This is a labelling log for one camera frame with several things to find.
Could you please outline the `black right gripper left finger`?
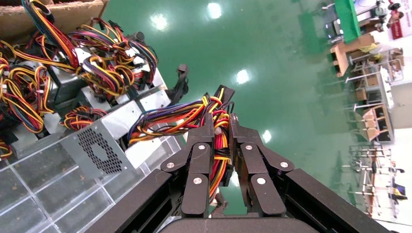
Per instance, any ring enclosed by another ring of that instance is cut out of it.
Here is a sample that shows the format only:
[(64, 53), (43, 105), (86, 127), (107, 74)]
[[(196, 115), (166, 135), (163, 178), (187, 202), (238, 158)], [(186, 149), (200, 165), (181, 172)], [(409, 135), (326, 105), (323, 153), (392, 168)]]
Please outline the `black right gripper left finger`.
[(171, 189), (183, 195), (182, 217), (208, 216), (214, 138), (213, 116), (207, 113), (203, 126), (188, 131), (185, 147), (160, 166), (162, 171), (172, 175)]

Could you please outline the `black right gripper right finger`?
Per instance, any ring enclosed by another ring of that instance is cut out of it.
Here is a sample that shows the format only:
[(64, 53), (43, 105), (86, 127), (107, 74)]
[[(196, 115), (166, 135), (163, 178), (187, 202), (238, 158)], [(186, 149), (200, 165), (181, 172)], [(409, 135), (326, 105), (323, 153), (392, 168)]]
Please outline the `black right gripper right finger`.
[(277, 189), (294, 164), (267, 148), (257, 130), (241, 126), (236, 114), (229, 115), (229, 148), (247, 212), (284, 216), (286, 207)]

